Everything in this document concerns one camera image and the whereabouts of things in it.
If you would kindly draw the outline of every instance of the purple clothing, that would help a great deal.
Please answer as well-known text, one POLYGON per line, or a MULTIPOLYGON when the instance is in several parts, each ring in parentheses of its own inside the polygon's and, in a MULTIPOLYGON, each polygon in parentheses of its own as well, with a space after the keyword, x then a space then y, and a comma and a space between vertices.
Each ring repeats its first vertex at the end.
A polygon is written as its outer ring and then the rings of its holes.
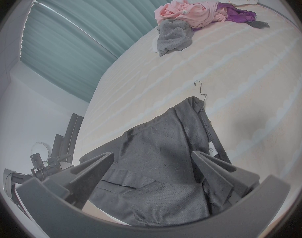
POLYGON ((229 3, 218 3, 217 9, 220 8, 227 8, 228 13, 228 20, 233 21, 236 23, 243 23, 246 21, 255 21, 256 20, 256 13, 253 11, 247 11, 247 10, 239 10, 236 7, 234 7, 232 4, 229 3))

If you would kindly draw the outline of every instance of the white tag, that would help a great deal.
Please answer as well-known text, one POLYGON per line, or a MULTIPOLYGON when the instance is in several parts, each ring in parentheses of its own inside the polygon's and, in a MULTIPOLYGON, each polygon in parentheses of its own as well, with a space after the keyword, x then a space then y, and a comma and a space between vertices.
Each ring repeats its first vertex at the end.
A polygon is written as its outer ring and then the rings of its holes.
POLYGON ((215 148, 215 146, 212 142, 209 142, 208 147, 209 147, 209 155, 210 156, 214 157, 218 154, 218 152, 217 152, 217 150, 216 150, 216 148, 215 148))

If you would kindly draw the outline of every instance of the pink fabric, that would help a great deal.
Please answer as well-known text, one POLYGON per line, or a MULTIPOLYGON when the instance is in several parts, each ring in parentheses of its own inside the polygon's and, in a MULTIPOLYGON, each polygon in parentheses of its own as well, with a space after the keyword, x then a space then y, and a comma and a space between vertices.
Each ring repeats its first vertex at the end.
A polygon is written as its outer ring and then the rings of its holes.
POLYGON ((207 26, 212 21, 224 22, 227 20, 227 11, 217 10, 218 1, 189 3, 187 0, 173 0, 154 11, 155 19, 160 25, 162 20, 172 18, 184 20, 192 28, 207 26))

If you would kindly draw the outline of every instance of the mattress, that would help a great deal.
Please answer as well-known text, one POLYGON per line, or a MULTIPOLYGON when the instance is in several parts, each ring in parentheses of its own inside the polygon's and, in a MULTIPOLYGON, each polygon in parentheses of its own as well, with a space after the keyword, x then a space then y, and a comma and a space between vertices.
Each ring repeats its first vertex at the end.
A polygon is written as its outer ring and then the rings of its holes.
POLYGON ((232 164, 291 184, 281 208, 302 185, 302 35, 260 5, 252 10, 270 28, 215 22, 193 43, 162 57, 152 51, 153 29, 103 75, 78 134, 73 164, 128 129, 150 121, 190 96, 205 110, 232 164))

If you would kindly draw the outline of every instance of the green curtain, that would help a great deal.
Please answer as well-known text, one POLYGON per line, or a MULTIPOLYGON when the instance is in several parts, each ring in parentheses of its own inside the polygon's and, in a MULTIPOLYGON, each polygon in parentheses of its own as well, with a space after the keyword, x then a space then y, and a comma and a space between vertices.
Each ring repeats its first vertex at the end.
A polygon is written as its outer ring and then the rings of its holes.
POLYGON ((21 61, 89 102, 101 76, 157 24, 172 0, 36 0, 22 38, 21 61))

